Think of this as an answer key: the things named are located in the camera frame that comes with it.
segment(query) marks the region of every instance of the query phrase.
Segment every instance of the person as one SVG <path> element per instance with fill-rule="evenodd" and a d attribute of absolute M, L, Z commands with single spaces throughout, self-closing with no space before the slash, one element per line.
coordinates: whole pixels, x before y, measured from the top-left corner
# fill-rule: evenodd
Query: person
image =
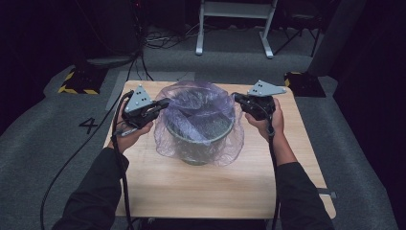
<path fill-rule="evenodd" d="M 334 229 L 316 187 L 298 162 L 284 135 L 281 105 L 274 99 L 276 110 L 272 126 L 275 130 L 273 147 L 277 159 L 277 194 L 281 201 L 282 229 Z M 245 114 L 249 124 L 268 141 L 267 121 L 256 121 Z M 141 135 L 150 132 L 153 123 L 147 124 L 125 137 L 118 137 L 119 152 L 133 146 Z M 129 162 L 121 154 L 127 169 Z M 61 219 L 53 229 L 110 229 L 115 220 L 121 188 L 120 167 L 116 160 L 113 143 L 94 160 L 79 187 L 70 195 Z M 263 219 L 157 219 L 146 223 L 144 229 L 266 229 Z"/>

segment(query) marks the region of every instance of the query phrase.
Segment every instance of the person's left hand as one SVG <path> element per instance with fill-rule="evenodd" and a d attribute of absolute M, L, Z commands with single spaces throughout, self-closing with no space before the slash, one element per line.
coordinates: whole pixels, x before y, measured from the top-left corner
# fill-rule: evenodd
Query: person's left hand
<path fill-rule="evenodd" d="M 122 111 L 125 103 L 123 103 L 122 107 L 120 108 L 119 117 L 117 119 L 117 126 L 116 129 L 124 129 L 124 131 L 131 130 L 132 127 L 128 127 L 126 123 L 123 121 Z M 144 135 L 152 129 L 153 122 L 146 124 L 143 128 L 136 130 L 126 136 L 121 136 L 120 134 L 117 135 L 117 144 L 119 146 L 119 152 L 124 153 L 125 150 L 132 147 L 140 138 L 141 135 Z M 114 149 L 113 142 L 110 141 L 107 145 L 109 148 Z"/>

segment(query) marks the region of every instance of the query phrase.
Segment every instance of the white stand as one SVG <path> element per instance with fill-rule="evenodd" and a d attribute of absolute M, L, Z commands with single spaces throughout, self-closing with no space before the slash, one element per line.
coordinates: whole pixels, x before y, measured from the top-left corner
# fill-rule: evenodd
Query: white stand
<path fill-rule="evenodd" d="M 265 30 L 259 32 L 259 37 L 262 41 L 266 56 L 272 58 L 274 54 L 269 46 L 267 37 L 277 3 L 278 0 L 273 0 L 271 4 L 222 3 L 205 2 L 205 0 L 201 0 L 199 16 L 200 25 L 199 35 L 197 37 L 196 54 L 199 56 L 203 54 L 204 16 L 225 16 L 266 19 Z"/>

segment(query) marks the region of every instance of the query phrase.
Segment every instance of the hand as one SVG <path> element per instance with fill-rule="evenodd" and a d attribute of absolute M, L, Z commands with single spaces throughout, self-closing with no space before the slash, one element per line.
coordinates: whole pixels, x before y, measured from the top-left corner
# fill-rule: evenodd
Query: hand
<path fill-rule="evenodd" d="M 275 111 L 272 114 L 272 127 L 275 130 L 275 134 L 281 133 L 283 134 L 283 129 L 284 129 L 284 121 L 283 121 L 283 114 L 281 110 L 281 105 L 278 101 L 278 99 L 274 98 L 274 104 L 275 104 Z M 267 120 L 262 120 L 262 121 L 257 121 L 251 114 L 245 113 L 245 118 L 247 119 L 248 123 L 251 124 L 252 126 L 256 127 L 259 131 L 259 134 L 266 140 L 268 141 L 268 121 Z"/>
<path fill-rule="evenodd" d="M 132 127 L 128 127 L 125 122 L 123 121 L 123 117 L 122 117 L 122 111 L 123 111 L 123 107 L 124 107 L 125 103 L 122 104 L 122 107 L 120 108 L 119 112 L 119 117 L 117 119 L 117 125 L 116 125 L 116 129 L 124 129 L 124 130 L 130 130 L 132 129 Z M 143 128 L 136 130 L 126 136 L 121 136 L 120 134 L 117 135 L 117 144 L 119 146 L 119 152 L 124 153 L 125 150 L 127 150 L 128 148 L 132 147 L 140 138 L 141 135 L 144 135 L 148 132 L 150 132 L 150 130 L 152 129 L 153 126 L 153 122 L 150 122 L 148 124 L 146 124 Z M 114 149 L 114 145 L 113 142 L 110 141 L 107 145 L 109 148 Z"/>

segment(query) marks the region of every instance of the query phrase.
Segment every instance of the printed number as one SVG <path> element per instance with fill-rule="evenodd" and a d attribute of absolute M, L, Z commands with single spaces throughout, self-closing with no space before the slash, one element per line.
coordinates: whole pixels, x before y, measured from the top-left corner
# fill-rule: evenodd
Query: printed number
<path fill-rule="evenodd" d="M 86 121 L 80 123 L 80 127 L 87 127 L 87 134 L 90 133 L 92 130 L 92 127 L 97 127 L 98 125 L 95 124 L 95 119 L 94 118 L 89 118 Z"/>

